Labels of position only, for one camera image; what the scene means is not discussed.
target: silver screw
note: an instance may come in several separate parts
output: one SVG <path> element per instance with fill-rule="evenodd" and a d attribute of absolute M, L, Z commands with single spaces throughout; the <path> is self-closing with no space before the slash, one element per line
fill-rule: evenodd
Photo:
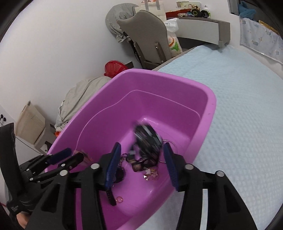
<path fill-rule="evenodd" d="M 186 164 L 185 168 L 186 168 L 187 170 L 192 170 L 192 169 L 194 169 L 194 166 L 191 165 L 191 164 Z"/>
<path fill-rule="evenodd" d="M 222 172 L 222 171 L 217 171 L 217 172 L 216 172 L 216 175 L 217 175 L 217 176 L 220 176 L 220 177 L 224 177 L 224 176 L 225 176 L 225 173 Z"/>
<path fill-rule="evenodd" d="M 100 165 L 98 163 L 94 163 L 90 166 L 92 169 L 98 169 Z"/>
<path fill-rule="evenodd" d="M 68 171 L 67 170 L 62 170 L 61 172 L 60 172 L 60 175 L 61 176 L 66 176 L 68 174 Z"/>

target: gray bag strap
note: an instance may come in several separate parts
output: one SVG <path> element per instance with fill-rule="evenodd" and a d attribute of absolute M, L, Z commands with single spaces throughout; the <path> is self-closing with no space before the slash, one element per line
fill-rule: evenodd
<path fill-rule="evenodd" d="M 155 0 L 155 2 L 156 2 L 157 10 L 160 10 L 159 0 Z M 146 11 L 149 11 L 149 7 L 148 7 L 148 2 L 147 2 L 147 0 L 144 0 L 144 5 L 145 5 L 145 10 L 146 10 Z"/>

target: gray chair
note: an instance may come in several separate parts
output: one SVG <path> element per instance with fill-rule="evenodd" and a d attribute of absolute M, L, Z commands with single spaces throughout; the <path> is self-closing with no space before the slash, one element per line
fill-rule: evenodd
<path fill-rule="evenodd" d="M 164 23 L 141 10 L 129 19 L 118 19 L 120 28 L 133 40 L 144 69 L 152 70 L 172 58 Z"/>

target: white bottle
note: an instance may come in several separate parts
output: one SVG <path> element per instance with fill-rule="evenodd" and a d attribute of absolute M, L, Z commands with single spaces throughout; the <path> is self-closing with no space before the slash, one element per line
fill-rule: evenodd
<path fill-rule="evenodd" d="M 209 8 L 205 5 L 203 10 L 206 10 L 208 12 L 208 14 L 209 14 L 208 18 L 210 18 L 210 10 L 209 10 Z"/>

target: purple plastic tub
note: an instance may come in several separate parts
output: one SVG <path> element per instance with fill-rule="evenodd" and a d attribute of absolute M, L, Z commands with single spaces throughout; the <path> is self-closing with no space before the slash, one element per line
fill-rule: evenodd
<path fill-rule="evenodd" d="M 97 162 L 115 142 L 128 152 L 134 142 L 136 121 L 150 123 L 163 140 L 170 140 L 175 153 L 192 163 L 206 137 L 216 107 L 207 86 L 186 78 L 141 69 L 126 70 L 108 82 L 73 117 L 52 145 L 55 154 L 67 147 Z M 157 211 L 173 191 L 165 163 L 158 163 L 158 180 L 143 178 L 123 162 L 126 175 L 113 187 L 122 203 L 111 206 L 100 193 L 107 230 L 134 230 Z M 73 171 L 83 170 L 79 165 Z M 82 229 L 80 190 L 76 194 L 77 229 Z"/>

